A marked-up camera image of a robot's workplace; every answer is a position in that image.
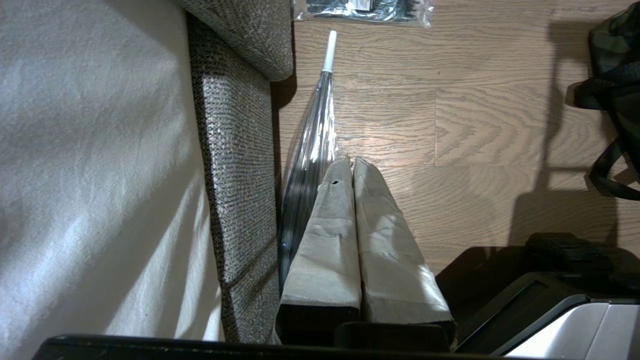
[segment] tweed upholstery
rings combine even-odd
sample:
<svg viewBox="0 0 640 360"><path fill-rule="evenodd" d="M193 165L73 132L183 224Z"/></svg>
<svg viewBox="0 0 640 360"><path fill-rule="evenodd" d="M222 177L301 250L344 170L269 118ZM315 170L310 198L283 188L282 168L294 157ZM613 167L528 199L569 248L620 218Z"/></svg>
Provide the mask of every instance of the tweed upholstery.
<svg viewBox="0 0 640 360"><path fill-rule="evenodd" d="M263 343L279 301L269 81L189 14L188 31L225 337Z"/></svg>
<svg viewBox="0 0 640 360"><path fill-rule="evenodd" d="M290 0L179 0L270 81L293 73Z"/></svg>

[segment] white sheet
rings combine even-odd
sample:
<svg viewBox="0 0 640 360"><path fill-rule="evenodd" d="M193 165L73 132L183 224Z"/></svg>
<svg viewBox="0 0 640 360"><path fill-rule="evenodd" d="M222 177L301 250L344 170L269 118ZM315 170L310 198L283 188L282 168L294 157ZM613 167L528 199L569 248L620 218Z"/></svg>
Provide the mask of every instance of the white sheet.
<svg viewBox="0 0 640 360"><path fill-rule="evenodd" d="M172 1L0 2L0 359L222 337L201 156Z"/></svg>

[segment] clear plastic bag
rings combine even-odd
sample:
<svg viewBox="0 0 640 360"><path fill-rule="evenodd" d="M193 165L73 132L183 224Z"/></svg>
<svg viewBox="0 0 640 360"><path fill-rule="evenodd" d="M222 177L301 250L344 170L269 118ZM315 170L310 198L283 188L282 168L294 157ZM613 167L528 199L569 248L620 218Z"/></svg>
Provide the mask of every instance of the clear plastic bag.
<svg viewBox="0 0 640 360"><path fill-rule="evenodd" d="M282 199L278 248L281 290L311 217L318 186L339 153L333 114L333 52L336 36L336 32L331 31L323 70L303 118L304 131L291 162Z"/></svg>
<svg viewBox="0 0 640 360"><path fill-rule="evenodd" d="M431 27L432 0L293 0L294 20L355 20Z"/></svg>

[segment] wood grain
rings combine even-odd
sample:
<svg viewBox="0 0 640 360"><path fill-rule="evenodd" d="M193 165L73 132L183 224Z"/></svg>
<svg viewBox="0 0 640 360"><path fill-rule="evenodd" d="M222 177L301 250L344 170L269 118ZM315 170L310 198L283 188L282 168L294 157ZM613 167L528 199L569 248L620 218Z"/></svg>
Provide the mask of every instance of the wood grain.
<svg viewBox="0 0 640 360"><path fill-rule="evenodd" d="M301 133L314 88L298 88L280 111L280 148L286 165L292 139ZM345 155L375 158L381 166L435 164L435 91L416 89L336 90L338 146Z"/></svg>
<svg viewBox="0 0 640 360"><path fill-rule="evenodd" d="M638 205L589 190L584 174L503 166L380 170L436 273L468 248L523 245L535 232L596 242L617 237L619 246L640 250ZM538 189L538 177L554 180Z"/></svg>
<svg viewBox="0 0 640 360"><path fill-rule="evenodd" d="M640 255L640 204L602 197L584 179L611 125L565 104L589 75L589 29L629 4L437 0L431 29L296 22L281 160L335 29L340 145L380 167L436 273L469 248L545 231ZM614 173L630 183L625 167Z"/></svg>
<svg viewBox="0 0 640 360"><path fill-rule="evenodd" d="M314 84L326 36L338 29L336 87L507 85L588 74L586 34L629 5L612 0L438 1L431 29L295 23L298 85ZM554 62L574 61L553 75Z"/></svg>
<svg viewBox="0 0 640 360"><path fill-rule="evenodd" d="M437 91L437 165L590 167L612 140L597 111L564 104L546 83Z"/></svg>

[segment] camouflage bag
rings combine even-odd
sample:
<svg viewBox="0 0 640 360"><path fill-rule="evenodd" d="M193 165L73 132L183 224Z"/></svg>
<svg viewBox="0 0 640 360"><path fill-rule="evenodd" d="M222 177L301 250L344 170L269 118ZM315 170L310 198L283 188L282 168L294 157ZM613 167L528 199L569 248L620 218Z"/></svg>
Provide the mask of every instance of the camouflage bag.
<svg viewBox="0 0 640 360"><path fill-rule="evenodd" d="M640 200L639 191L608 178L623 153L640 172L640 3L591 30L589 51L594 76L575 89L575 105L606 111L618 132L589 178L604 195Z"/></svg>

